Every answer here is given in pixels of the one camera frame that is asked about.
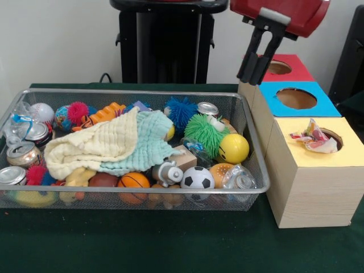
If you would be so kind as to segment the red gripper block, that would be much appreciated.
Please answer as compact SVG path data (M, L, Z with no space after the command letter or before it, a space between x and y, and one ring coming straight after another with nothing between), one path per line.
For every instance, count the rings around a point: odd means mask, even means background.
M231 11L251 20L264 16L287 26L290 34L307 38L322 22L330 1L230 1ZM244 83L260 85L268 66L285 36L285 30L271 30L272 38L263 55L257 50L266 31L260 25L254 27L249 46L237 77Z

